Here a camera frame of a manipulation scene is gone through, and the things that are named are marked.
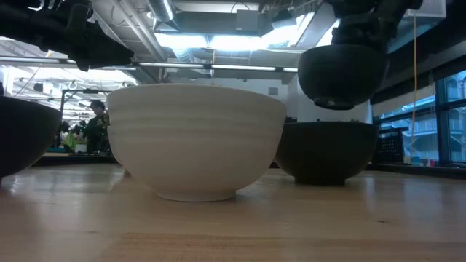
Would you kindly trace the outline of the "person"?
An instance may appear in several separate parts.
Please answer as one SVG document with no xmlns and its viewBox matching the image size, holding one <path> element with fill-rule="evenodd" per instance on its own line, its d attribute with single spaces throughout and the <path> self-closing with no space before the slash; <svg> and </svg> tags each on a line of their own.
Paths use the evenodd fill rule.
<svg viewBox="0 0 466 262">
<path fill-rule="evenodd" d="M 84 131 L 87 139 L 87 152 L 96 153 L 108 151 L 108 114 L 106 106 L 101 100 L 93 100 L 90 104 L 95 117 L 88 121 Z"/>
</svg>

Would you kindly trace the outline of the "black perforated cabinet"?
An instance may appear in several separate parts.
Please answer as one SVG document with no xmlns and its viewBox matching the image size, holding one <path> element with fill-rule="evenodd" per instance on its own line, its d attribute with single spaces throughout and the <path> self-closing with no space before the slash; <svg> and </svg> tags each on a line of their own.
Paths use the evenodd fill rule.
<svg viewBox="0 0 466 262">
<path fill-rule="evenodd" d="M 407 127 L 380 130 L 372 163 L 402 164 L 404 158 L 403 131 L 407 130 Z"/>
</svg>

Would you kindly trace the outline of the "grey ceiling box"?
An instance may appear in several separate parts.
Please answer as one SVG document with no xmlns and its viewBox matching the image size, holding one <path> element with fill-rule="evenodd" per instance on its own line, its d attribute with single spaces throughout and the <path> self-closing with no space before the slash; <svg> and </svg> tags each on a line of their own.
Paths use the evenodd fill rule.
<svg viewBox="0 0 466 262">
<path fill-rule="evenodd" d="M 255 10 L 242 10 L 236 11 L 236 30 L 257 32 L 259 30 L 260 14 Z"/>
</svg>

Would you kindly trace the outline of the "small dark bowl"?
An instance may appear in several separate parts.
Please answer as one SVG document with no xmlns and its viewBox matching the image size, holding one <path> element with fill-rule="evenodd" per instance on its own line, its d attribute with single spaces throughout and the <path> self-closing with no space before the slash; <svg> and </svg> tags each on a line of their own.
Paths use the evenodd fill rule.
<svg viewBox="0 0 466 262">
<path fill-rule="evenodd" d="M 370 47 L 337 44 L 300 55 L 298 80 L 316 106 L 346 111 L 370 100 L 387 75 L 387 55 Z"/>
</svg>

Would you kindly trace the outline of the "long ceiling light strip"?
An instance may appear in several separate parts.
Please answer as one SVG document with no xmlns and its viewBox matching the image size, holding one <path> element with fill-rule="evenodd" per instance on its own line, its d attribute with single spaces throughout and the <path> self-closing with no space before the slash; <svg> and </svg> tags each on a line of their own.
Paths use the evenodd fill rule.
<svg viewBox="0 0 466 262">
<path fill-rule="evenodd" d="M 205 64 L 205 63 L 148 63 L 137 62 L 134 66 L 140 67 L 157 67 L 157 68 L 185 68 L 185 69 L 204 69 L 204 70 L 235 70 L 235 71 L 265 71 L 296 74 L 298 68 L 258 66 L 258 65 L 224 65 L 224 64 Z"/>
</svg>

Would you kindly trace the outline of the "white ribbed bowl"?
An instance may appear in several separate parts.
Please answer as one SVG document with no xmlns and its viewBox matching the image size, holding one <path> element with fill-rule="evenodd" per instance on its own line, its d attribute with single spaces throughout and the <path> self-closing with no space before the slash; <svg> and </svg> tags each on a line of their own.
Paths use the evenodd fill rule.
<svg viewBox="0 0 466 262">
<path fill-rule="evenodd" d="M 208 84 L 143 84 L 107 98 L 118 162 L 163 199 L 233 198 L 272 163 L 286 107 L 268 95 Z"/>
</svg>

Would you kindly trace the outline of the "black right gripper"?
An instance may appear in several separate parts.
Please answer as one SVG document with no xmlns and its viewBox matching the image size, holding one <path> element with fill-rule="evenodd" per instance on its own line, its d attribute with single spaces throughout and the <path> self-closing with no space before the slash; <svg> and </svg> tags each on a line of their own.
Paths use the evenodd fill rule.
<svg viewBox="0 0 466 262">
<path fill-rule="evenodd" d="M 378 35 L 396 34 L 398 24 L 408 9 L 419 9 L 423 0 L 325 0 L 340 19 L 332 31 L 331 44 L 386 48 Z"/>
</svg>

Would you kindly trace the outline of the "silver ceiling duct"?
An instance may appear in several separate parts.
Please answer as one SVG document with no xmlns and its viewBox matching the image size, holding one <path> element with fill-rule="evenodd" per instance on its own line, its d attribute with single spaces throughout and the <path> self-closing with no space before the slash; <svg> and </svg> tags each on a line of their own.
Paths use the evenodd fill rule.
<svg viewBox="0 0 466 262">
<path fill-rule="evenodd" d="M 147 3 L 156 21 L 166 23 L 175 17 L 175 7 L 171 0 L 147 0 Z"/>
</svg>

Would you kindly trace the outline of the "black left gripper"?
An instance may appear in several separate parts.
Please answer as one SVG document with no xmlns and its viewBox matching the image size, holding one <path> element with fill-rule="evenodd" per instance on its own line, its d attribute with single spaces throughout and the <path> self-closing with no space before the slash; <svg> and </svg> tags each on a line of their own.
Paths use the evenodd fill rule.
<svg viewBox="0 0 466 262">
<path fill-rule="evenodd" d="M 36 0 L 36 46 L 66 54 L 78 68 L 88 71 L 131 64 L 134 52 L 107 36 L 93 15 L 89 0 Z"/>
</svg>

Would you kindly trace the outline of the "green plant in white pot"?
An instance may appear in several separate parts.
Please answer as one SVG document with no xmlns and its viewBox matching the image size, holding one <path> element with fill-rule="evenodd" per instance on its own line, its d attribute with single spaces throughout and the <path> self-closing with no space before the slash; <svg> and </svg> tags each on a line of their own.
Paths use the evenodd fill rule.
<svg viewBox="0 0 466 262">
<path fill-rule="evenodd" d="M 63 148 L 67 153 L 86 153 L 87 139 L 84 136 L 84 131 L 87 128 L 86 121 L 82 120 L 75 124 L 65 136 L 63 140 Z"/>
</svg>

